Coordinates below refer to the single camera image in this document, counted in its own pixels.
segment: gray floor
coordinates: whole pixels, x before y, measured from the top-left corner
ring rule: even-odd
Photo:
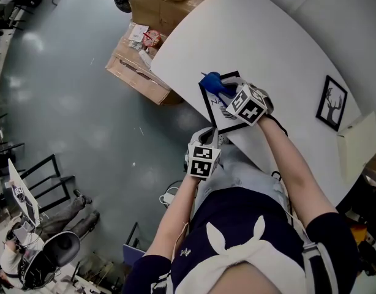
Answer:
[[[155,105],[105,70],[130,21],[113,0],[58,1],[45,0],[14,35],[1,82],[4,132],[26,143],[17,168],[55,153],[76,176],[101,213],[81,256],[118,263],[135,221],[148,247],[165,212],[159,196],[184,176],[187,143],[208,122],[187,104]]]

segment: white wall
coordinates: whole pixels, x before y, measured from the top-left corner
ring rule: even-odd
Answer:
[[[376,112],[376,0],[272,0],[321,46],[361,111]]]

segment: fiducial marker cube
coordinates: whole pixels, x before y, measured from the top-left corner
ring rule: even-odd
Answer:
[[[253,126],[266,113],[267,106],[260,91],[245,84],[226,111]]]
[[[188,144],[188,153],[188,174],[208,179],[217,167],[220,149]]]

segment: person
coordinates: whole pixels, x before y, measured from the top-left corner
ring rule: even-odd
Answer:
[[[75,218],[75,216],[81,211],[86,205],[91,204],[91,198],[84,196],[81,192],[75,189],[74,194],[76,198],[60,212],[56,213],[54,216],[47,220],[41,221],[40,225],[36,228],[35,233],[28,233],[26,242],[21,247],[13,240],[6,241],[4,245],[4,251],[0,258],[0,284],[5,288],[23,288],[23,284],[17,277],[10,277],[9,275],[18,274],[18,265],[20,264],[22,253],[20,248],[36,248],[37,239],[42,241],[47,241],[48,239],[54,237],[56,234],[61,233],[67,224]],[[99,220],[100,214],[98,211],[94,210],[86,218],[79,220],[70,231],[78,235],[79,238],[85,236],[87,232],[93,230],[95,225]],[[11,223],[17,221],[19,217],[11,220]]]
[[[325,246],[336,276],[332,281],[340,294],[350,293],[359,265],[350,229],[277,123],[264,116],[258,125],[307,237]],[[288,223],[280,182],[235,145],[220,149],[219,165],[207,181],[185,176],[154,241],[128,275],[123,294],[312,293],[304,270],[304,241]],[[330,286],[319,278],[316,293],[331,293],[325,285]]]

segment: black framed picture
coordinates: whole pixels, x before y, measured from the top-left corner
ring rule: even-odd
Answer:
[[[327,75],[316,118],[323,121],[329,127],[332,127],[335,131],[338,131],[345,110],[346,100],[346,90]]]
[[[240,77],[239,72],[235,71],[221,75],[220,79],[226,80],[231,77]],[[211,94],[210,92],[207,92],[205,88],[200,84],[199,87],[201,94],[203,95],[208,114],[210,116],[211,124],[218,128],[218,133],[223,134],[248,126],[248,124],[233,116],[231,113],[227,112],[225,105],[220,101],[218,97],[216,97],[214,94]],[[233,100],[232,97],[223,95],[222,99],[227,104],[229,104]]]

